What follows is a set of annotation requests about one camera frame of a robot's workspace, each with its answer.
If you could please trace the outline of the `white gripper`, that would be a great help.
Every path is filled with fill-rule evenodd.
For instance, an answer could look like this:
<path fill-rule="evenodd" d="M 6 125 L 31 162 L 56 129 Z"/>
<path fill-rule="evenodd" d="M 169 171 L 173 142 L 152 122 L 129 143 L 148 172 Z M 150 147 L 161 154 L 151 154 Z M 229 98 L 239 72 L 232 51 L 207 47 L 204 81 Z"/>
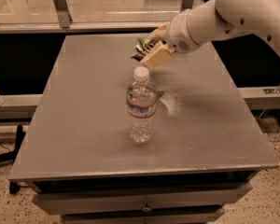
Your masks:
<path fill-rule="evenodd" d="M 192 39 L 189 33 L 189 14 L 187 9 L 176 15 L 170 22 L 163 23 L 160 27 L 148 34 L 149 41 L 166 42 L 170 48 L 178 53 L 189 53 L 200 46 Z M 152 51 L 147 54 L 140 64 L 147 68 L 152 68 L 173 59 L 173 54 L 168 45 L 157 44 Z"/>

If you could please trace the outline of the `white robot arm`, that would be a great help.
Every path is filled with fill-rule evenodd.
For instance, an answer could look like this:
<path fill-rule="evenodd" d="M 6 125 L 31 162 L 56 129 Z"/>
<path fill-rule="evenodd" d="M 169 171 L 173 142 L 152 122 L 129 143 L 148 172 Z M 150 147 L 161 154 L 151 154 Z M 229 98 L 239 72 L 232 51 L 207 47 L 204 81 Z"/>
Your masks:
<path fill-rule="evenodd" d="M 151 32 L 140 63 L 154 67 L 205 43 L 256 35 L 280 57 L 280 0 L 209 0 Z"/>

